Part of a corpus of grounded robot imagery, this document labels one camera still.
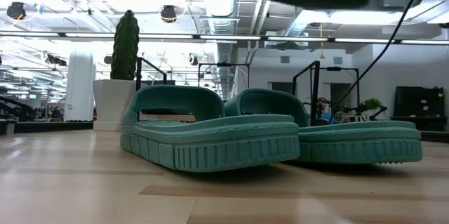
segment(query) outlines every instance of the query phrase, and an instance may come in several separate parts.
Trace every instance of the cactus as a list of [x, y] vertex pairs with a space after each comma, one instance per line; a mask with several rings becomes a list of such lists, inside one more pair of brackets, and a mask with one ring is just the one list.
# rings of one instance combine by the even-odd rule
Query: cactus
[[120, 18], [114, 36], [111, 79], [133, 80], [138, 59], [139, 26], [134, 13], [127, 10]]

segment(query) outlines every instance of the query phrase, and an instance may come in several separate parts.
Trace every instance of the potted plant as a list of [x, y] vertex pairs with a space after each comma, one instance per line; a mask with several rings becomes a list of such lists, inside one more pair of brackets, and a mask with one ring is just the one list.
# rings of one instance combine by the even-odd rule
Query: potted plant
[[97, 120], [96, 131], [120, 131], [121, 120], [135, 92], [135, 63], [139, 44], [138, 20], [126, 11], [116, 27], [111, 79], [93, 82]]

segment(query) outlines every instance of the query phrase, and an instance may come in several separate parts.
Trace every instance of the black metal frame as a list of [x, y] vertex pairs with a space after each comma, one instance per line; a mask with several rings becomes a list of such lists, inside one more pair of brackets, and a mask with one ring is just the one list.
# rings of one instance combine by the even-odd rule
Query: black metal frame
[[[311, 63], [309, 66], [305, 67], [300, 73], [296, 74], [293, 77], [293, 84], [292, 84], [292, 94], [296, 95], [296, 79], [304, 74], [307, 70], [310, 70], [310, 96], [311, 96], [311, 102], [310, 102], [310, 126], [315, 126], [316, 121], [316, 102], [318, 100], [318, 87], [319, 87], [319, 78], [320, 78], [320, 71], [315, 70], [327, 70], [327, 71], [342, 71], [342, 70], [353, 70], [356, 72], [356, 79], [358, 79], [358, 69], [357, 68], [342, 68], [342, 67], [320, 67], [320, 61], [316, 60], [313, 63]], [[360, 86], [359, 83], [357, 83], [357, 105], [360, 105]]]
[[226, 63], [226, 62], [219, 62], [219, 63], [199, 63], [198, 64], [198, 86], [200, 82], [200, 76], [201, 76], [201, 66], [203, 65], [210, 65], [210, 66], [217, 66], [217, 67], [233, 67], [233, 66], [246, 66], [248, 68], [248, 87], [250, 88], [250, 65], [246, 63]]
[[153, 69], [155, 69], [157, 72], [161, 73], [163, 76], [163, 84], [167, 84], [167, 74], [165, 72], [163, 72], [162, 70], [160, 70], [158, 67], [156, 67], [155, 65], [153, 65], [152, 63], [150, 63], [149, 61], [147, 61], [145, 58], [138, 58], [138, 70], [137, 73], [135, 75], [136, 80], [135, 80], [135, 91], [139, 91], [140, 90], [140, 85], [141, 85], [141, 81], [142, 81], [142, 62], [145, 62], [146, 64], [148, 64], [150, 67], [152, 67]]

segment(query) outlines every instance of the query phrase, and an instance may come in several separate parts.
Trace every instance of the exposed ductwork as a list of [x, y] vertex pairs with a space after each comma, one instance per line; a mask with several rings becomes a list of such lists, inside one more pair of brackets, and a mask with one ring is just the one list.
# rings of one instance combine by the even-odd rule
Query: exposed ductwork
[[[236, 0], [206, 0], [206, 12], [217, 17], [233, 17], [235, 14]], [[234, 20], [209, 20], [209, 29], [212, 34], [235, 34], [236, 23]], [[217, 62], [235, 62], [236, 50], [230, 43], [217, 43]], [[228, 69], [218, 68], [218, 75], [222, 88], [222, 97], [228, 98], [232, 84], [229, 83]]]

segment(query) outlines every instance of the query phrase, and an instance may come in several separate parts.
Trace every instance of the ceiling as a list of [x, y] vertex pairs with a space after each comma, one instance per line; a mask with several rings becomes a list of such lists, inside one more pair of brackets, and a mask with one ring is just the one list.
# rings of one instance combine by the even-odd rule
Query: ceiling
[[[6, 15], [7, 8], [13, 2], [25, 3], [26, 18], [24, 21], [15, 21]], [[236, 12], [233, 19], [236, 21], [234, 34], [267, 34], [288, 29], [301, 14], [303, 9], [295, 8], [276, 2], [264, 0], [236, 0]], [[176, 7], [177, 20], [173, 24], [162, 21], [160, 10], [163, 5]], [[138, 19], [141, 33], [157, 34], [207, 34], [210, 32], [206, 0], [0, 0], [0, 31], [17, 32], [98, 32], [114, 33], [115, 27], [121, 16], [131, 9]], [[441, 16], [449, 10], [449, 1], [426, 1], [410, 10], [406, 18], [406, 24], [398, 33], [400, 38], [407, 39], [431, 39], [441, 33], [437, 24], [427, 22]], [[390, 12], [391, 16], [400, 16], [401, 12]], [[333, 11], [326, 11], [326, 15], [333, 16]], [[348, 15], [352, 20], [337, 22], [329, 18], [321, 24], [307, 23], [302, 35], [309, 37], [348, 37], [348, 38], [388, 38], [394, 28], [394, 20], [390, 25], [374, 25], [376, 22], [372, 12], [359, 11]], [[73, 39], [30, 39], [12, 38], [0, 36], [0, 55], [3, 64], [0, 70], [3, 72], [1, 80], [4, 86], [11, 90], [28, 88], [20, 87], [21, 81], [32, 82], [47, 88], [58, 88], [60, 95], [48, 94], [46, 97], [61, 99], [64, 97], [65, 83], [67, 83], [67, 67], [49, 63], [48, 55], [54, 56], [69, 63], [69, 55], [77, 45]], [[92, 46], [97, 64], [97, 79], [109, 78], [110, 66], [104, 63], [105, 56], [112, 54], [113, 41], [92, 41]], [[320, 43], [302, 44], [301, 51], [313, 53], [321, 48]], [[340, 50], [342, 53], [352, 54], [360, 49], [353, 44], [325, 44], [324, 49]], [[272, 61], [267, 59], [278, 51], [270, 53], [258, 53], [254, 58], [254, 66], [267, 67]], [[169, 79], [174, 79], [178, 84], [196, 85], [198, 67], [193, 66], [189, 58], [197, 57], [202, 63], [216, 63], [217, 44], [215, 43], [163, 43], [147, 42], [139, 43], [138, 55], [146, 58], [163, 71], [170, 71]], [[227, 74], [228, 80], [232, 80], [233, 70], [222, 70], [220, 75], [214, 67], [209, 69], [212, 74], [205, 75], [201, 85], [220, 87], [222, 74]], [[161, 79], [155, 71], [144, 68], [143, 79]]]

